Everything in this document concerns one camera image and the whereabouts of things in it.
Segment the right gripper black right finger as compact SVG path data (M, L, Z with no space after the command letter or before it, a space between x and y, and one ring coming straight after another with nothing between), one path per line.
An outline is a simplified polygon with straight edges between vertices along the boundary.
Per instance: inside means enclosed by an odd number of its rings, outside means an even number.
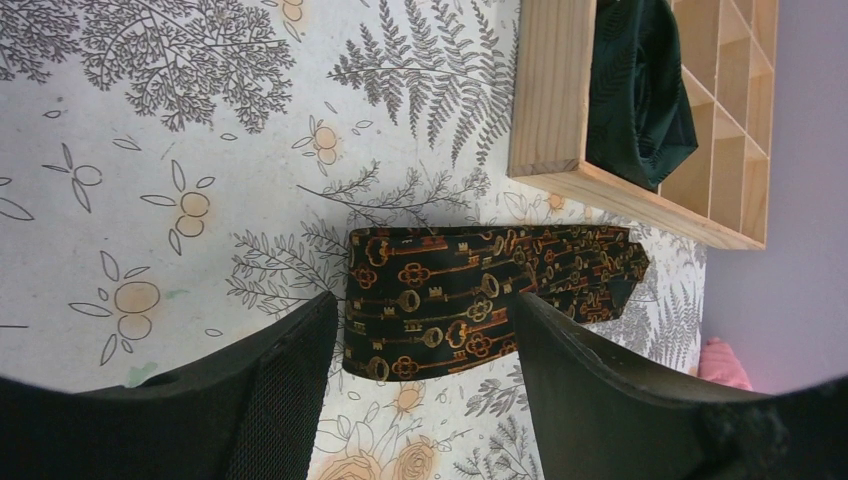
M514 329L548 479L843 479L847 381L780 395L653 362L523 294Z

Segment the black gold patterned tie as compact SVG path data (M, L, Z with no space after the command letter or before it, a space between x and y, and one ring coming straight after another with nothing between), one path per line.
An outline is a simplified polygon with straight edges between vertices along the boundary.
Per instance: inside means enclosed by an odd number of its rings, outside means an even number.
M614 225L362 228L348 243L343 369L380 382L515 352L522 293L580 324L618 319L650 266Z

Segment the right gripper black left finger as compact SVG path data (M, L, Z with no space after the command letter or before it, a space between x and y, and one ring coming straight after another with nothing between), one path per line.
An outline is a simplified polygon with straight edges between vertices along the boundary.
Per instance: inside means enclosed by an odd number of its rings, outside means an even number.
M303 479L337 303L283 319L141 385L65 393L3 379L5 479Z

